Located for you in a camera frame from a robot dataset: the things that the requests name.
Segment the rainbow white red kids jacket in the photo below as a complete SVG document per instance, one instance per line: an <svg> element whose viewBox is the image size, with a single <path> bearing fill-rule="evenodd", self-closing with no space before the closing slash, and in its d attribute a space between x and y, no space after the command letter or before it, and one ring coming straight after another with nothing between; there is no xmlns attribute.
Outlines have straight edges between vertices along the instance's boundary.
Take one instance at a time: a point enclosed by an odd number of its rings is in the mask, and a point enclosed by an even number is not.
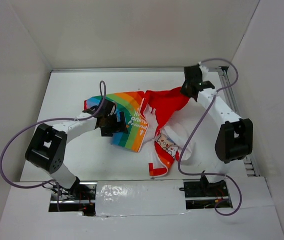
<svg viewBox="0 0 284 240"><path fill-rule="evenodd" d="M188 160L194 149L192 141L185 145L190 136L190 131L182 126L185 117L177 117L190 100L180 90L176 87L105 96L105 101L112 103L111 113L115 119L125 120L127 132L102 130L102 135L111 137L115 146L136 153L147 151L149 176L152 178L165 176L175 161Z"/></svg>

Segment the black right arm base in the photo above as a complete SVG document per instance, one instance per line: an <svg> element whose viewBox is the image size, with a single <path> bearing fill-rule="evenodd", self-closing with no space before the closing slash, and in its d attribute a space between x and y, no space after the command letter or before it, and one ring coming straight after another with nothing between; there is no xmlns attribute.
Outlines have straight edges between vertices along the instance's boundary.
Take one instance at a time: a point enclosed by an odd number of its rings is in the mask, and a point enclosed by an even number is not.
<svg viewBox="0 0 284 240"><path fill-rule="evenodd" d="M201 176L198 180L184 180L179 191L185 195L187 210L232 208L229 199L229 191L225 180L209 183L206 176Z"/></svg>

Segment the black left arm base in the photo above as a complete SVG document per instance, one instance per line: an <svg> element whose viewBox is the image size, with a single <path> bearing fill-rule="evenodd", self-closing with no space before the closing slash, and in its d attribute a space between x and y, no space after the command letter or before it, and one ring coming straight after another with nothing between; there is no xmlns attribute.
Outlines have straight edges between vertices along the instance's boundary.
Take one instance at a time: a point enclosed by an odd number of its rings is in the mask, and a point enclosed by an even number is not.
<svg viewBox="0 0 284 240"><path fill-rule="evenodd" d="M96 215L97 182L77 181L71 189L58 187L55 183L48 183L43 188L51 191L49 212L80 212L88 217Z"/></svg>

